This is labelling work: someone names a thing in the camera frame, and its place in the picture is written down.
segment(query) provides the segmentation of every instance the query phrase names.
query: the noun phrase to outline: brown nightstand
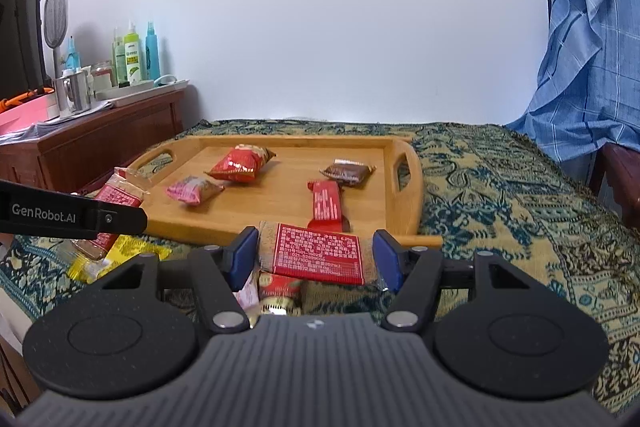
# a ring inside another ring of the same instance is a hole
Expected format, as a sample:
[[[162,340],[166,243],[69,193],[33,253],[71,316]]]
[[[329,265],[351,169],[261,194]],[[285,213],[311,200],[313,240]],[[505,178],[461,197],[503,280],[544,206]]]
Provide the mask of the brown nightstand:
[[[99,188],[114,167],[182,131],[183,94],[160,94],[79,118],[38,140],[0,145],[0,178],[60,192]]]
[[[589,182],[596,196],[605,174],[615,202],[622,207],[622,221],[640,229],[640,153],[607,143],[596,154]]]

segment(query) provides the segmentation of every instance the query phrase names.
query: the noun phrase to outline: patterned tablecloth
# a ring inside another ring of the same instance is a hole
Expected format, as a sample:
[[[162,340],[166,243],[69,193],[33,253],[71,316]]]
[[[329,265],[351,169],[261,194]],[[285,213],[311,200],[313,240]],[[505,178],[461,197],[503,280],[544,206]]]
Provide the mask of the patterned tablecloth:
[[[420,233],[441,234],[443,251],[469,259],[490,250],[594,317],[609,335],[610,355],[594,388],[609,410],[625,409],[640,393],[640,235],[565,178],[529,139],[494,125],[343,124],[307,121],[201,122],[196,134],[360,134],[410,136],[422,162],[425,202]],[[151,174],[170,158],[144,168]],[[190,250],[157,238],[172,258]],[[60,241],[17,237],[0,263],[5,291],[36,319],[81,288],[56,255]],[[443,295],[439,314],[462,302]],[[310,283],[305,314],[368,311],[379,320],[393,298],[371,287]],[[193,311],[188,292],[170,301]]]

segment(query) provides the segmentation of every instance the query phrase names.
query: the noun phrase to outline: screw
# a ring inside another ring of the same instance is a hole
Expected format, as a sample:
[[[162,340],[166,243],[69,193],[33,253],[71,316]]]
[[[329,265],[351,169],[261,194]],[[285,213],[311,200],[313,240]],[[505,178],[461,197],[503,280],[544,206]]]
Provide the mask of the screw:
[[[391,312],[386,321],[396,328],[410,328],[418,323],[418,315],[406,311]]]
[[[213,317],[213,323],[219,328],[235,328],[244,321],[238,312],[220,312]]]

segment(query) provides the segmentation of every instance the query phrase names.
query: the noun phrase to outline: television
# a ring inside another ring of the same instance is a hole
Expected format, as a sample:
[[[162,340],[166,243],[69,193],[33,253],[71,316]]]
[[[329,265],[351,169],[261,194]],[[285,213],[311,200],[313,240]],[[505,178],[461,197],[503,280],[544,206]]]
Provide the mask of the television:
[[[41,27],[40,0],[0,0],[0,100],[50,87]]]

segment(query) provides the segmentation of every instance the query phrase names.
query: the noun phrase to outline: blue checkered fabric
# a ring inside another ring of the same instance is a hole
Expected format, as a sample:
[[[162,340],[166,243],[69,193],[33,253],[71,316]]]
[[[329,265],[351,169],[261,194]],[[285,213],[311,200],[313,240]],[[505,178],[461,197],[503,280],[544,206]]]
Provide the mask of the blue checkered fabric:
[[[640,150],[640,0],[553,0],[538,89],[508,127],[557,162]]]

